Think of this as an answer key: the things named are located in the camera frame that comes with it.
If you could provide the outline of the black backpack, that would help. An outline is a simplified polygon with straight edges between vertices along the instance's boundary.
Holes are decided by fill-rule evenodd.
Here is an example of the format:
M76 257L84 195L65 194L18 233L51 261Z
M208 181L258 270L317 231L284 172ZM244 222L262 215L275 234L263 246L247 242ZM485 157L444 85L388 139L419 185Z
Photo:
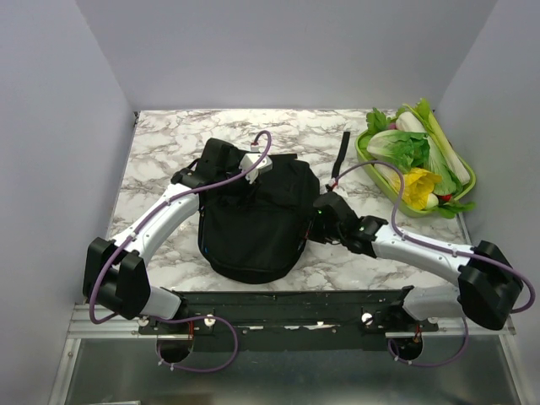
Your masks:
M230 202L219 189L201 194L198 247L218 274L266 284L286 276L309 240L314 201L321 185L297 154L273 154L249 202Z

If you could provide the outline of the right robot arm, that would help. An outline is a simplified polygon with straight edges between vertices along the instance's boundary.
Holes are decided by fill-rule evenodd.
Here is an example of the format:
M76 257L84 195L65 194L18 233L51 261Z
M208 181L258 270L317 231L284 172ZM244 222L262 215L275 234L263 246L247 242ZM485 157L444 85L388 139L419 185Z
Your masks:
M400 331L433 317L466 317L477 325L503 328L523 289L500 248L485 240L478 246L457 245L396 229L374 216L356 216L335 192L314 202L309 240L346 247L354 254L403 262L442 278L432 288L407 289L402 302L388 312Z

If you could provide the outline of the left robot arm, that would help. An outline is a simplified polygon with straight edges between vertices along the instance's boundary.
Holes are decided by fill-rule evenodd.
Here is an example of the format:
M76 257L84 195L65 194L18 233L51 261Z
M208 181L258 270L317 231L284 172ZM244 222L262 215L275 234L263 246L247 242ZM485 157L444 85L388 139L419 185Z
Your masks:
M233 164L239 172L231 177L198 172L209 164L218 167L234 146L218 142L215 154L200 158L195 168L187 168L168 185L162 196L134 224L111 240L100 237L87 250L84 270L84 296L89 301L89 319L96 325L121 316L131 320L139 316L158 318L169 333L180 332L187 321L176 293L154 287L149 282L147 264L165 240L199 209L200 195L237 181L246 184L272 168L268 157L272 135L263 130L251 143L251 150Z

